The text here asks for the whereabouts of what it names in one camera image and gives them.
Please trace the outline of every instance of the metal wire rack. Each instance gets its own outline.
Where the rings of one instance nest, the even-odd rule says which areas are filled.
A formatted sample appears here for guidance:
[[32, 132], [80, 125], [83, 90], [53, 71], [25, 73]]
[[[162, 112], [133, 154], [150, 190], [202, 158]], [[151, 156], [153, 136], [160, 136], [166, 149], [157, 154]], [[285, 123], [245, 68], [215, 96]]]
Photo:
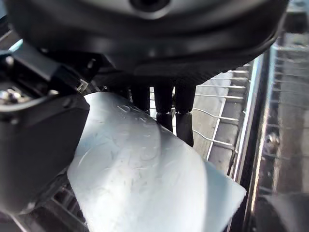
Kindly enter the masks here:
[[[262, 59], [261, 56], [243, 67], [222, 73], [197, 86], [196, 90], [192, 110], [194, 149], [204, 160], [214, 163], [234, 180], [241, 173]], [[150, 99], [150, 115], [155, 119], [155, 94], [152, 87]], [[175, 117], [173, 129], [176, 135]]]

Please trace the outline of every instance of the scratched plastic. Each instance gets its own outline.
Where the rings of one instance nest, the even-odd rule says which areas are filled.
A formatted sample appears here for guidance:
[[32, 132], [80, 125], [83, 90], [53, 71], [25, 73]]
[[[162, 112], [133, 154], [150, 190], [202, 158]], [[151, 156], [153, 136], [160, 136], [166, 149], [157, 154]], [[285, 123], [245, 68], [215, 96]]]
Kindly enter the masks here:
[[127, 100], [86, 96], [68, 177], [91, 232], [221, 232], [245, 190]]

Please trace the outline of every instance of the robotic hand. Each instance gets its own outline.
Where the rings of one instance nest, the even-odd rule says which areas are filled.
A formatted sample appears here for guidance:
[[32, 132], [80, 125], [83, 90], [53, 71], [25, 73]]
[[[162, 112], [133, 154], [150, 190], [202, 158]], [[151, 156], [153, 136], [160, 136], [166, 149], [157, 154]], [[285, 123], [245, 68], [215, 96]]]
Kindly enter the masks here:
[[26, 43], [3, 52], [0, 210], [31, 211], [70, 164], [89, 106], [78, 92], [96, 82], [149, 110], [193, 145], [195, 86], [244, 65], [278, 36], [288, 0], [4, 0]]

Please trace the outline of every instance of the metal wire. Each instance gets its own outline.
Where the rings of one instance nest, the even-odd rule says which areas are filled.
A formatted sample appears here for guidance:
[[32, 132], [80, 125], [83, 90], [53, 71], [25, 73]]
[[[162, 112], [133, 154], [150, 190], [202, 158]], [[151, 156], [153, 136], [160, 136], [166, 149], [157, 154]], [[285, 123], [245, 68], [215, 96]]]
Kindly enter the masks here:
[[198, 110], [200, 112], [203, 112], [211, 117], [214, 117], [214, 118], [218, 118], [218, 119], [223, 119], [223, 120], [226, 120], [226, 121], [233, 121], [233, 122], [239, 122], [239, 119], [238, 118], [231, 118], [231, 117], [221, 117], [221, 116], [215, 116], [205, 110], [201, 110], [201, 109], [198, 109], [198, 108], [193, 108], [193, 110]]

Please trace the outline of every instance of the black plastic casing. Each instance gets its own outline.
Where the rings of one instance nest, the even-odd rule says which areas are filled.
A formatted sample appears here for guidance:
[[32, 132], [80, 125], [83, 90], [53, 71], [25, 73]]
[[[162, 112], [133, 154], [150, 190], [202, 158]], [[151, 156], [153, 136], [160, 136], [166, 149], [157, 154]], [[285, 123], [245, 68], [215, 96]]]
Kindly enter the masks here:
[[73, 159], [88, 111], [79, 93], [0, 106], [0, 211], [26, 213], [48, 198]]
[[278, 36], [288, 0], [171, 0], [154, 13], [129, 0], [5, 0], [17, 33], [50, 51], [104, 54], [132, 75], [105, 85], [201, 84], [241, 66]]

